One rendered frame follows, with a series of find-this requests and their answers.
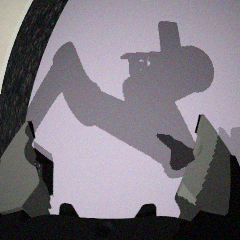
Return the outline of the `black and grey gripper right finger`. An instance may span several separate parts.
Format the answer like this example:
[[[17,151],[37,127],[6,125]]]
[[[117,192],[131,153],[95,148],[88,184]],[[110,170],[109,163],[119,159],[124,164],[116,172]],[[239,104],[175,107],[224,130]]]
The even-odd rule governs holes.
[[[239,163],[203,114],[195,133],[195,160],[175,195],[179,218],[202,227],[214,240],[240,240]]]

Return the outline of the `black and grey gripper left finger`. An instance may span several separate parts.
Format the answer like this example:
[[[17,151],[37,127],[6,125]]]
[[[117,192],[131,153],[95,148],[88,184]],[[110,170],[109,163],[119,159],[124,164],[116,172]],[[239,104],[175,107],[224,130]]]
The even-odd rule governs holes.
[[[21,222],[50,214],[51,198],[34,165],[34,138],[33,123],[27,121],[0,158],[0,240]]]

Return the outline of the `black lighting desk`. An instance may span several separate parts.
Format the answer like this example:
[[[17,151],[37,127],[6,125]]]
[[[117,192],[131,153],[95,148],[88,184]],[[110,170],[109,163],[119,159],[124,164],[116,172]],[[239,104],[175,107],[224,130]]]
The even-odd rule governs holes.
[[[53,195],[53,162],[33,148],[36,152],[35,167],[48,188],[49,195]]]

